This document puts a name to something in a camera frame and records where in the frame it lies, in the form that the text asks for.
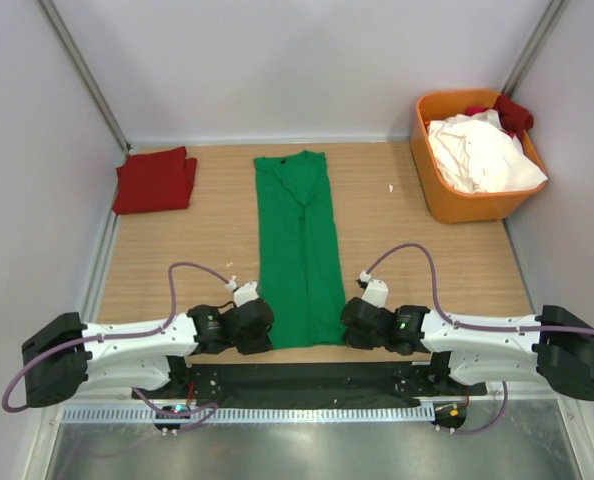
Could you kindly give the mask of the green t-shirt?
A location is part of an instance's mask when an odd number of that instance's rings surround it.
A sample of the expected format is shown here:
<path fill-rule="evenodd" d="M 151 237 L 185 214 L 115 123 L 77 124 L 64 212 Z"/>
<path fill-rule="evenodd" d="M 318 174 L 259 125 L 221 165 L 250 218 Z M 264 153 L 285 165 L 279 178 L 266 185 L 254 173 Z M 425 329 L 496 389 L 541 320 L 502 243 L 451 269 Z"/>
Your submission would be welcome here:
<path fill-rule="evenodd" d="M 326 156 L 254 160 L 260 293 L 277 349 L 340 345 L 346 304 Z"/>

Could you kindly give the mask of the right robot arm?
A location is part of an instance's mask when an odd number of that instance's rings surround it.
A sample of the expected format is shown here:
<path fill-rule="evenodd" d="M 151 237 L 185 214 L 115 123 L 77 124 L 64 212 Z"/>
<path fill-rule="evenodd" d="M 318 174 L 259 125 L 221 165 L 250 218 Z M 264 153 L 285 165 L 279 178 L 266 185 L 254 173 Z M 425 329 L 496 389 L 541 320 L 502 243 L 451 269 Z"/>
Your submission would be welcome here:
<path fill-rule="evenodd" d="M 424 306 L 395 311 L 351 299 L 340 320 L 345 342 L 383 347 L 402 356 L 431 354 L 429 387 L 449 396 L 484 382 L 533 382 L 577 400 L 594 402 L 594 328 L 563 307 L 538 314 L 482 317 Z"/>

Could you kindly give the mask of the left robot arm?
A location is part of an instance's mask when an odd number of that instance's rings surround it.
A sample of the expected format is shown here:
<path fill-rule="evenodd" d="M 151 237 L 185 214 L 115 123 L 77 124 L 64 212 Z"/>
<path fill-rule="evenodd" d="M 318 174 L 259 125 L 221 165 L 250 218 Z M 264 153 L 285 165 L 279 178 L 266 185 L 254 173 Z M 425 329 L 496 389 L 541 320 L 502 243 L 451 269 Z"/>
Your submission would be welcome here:
<path fill-rule="evenodd" d="M 273 348 L 274 315 L 261 298 L 222 312 L 198 305 L 163 320 L 86 324 L 64 313 L 22 344 L 26 405 L 56 405 L 96 389 L 137 388 L 181 398 L 189 387 L 184 359 L 234 348 L 243 355 Z"/>

